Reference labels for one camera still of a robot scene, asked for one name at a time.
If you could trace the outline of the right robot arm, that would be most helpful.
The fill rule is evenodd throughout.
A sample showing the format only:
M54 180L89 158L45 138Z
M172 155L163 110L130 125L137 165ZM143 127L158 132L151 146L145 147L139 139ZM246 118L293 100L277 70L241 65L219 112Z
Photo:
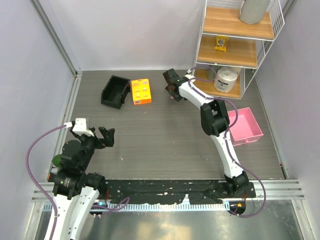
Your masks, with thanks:
M249 184L248 175L238 160L231 140L230 128L238 119L230 122L224 99L210 96L195 86L196 78L191 70L184 76L179 76L174 69L162 75L166 81L165 89L172 98L177 102L186 99L199 109L201 128L214 142L222 160L226 192L238 197Z

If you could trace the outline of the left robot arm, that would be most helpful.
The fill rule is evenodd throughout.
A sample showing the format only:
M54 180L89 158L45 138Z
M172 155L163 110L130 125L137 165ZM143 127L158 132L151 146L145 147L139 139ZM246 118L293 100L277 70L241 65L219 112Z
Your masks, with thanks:
M115 129L99 127L98 138L95 128L89 134L70 132L76 138L63 145L60 169L53 177L53 209L45 234L46 240L78 240L85 221L96 199L107 193L106 179L98 173L86 173L96 149L114 145Z

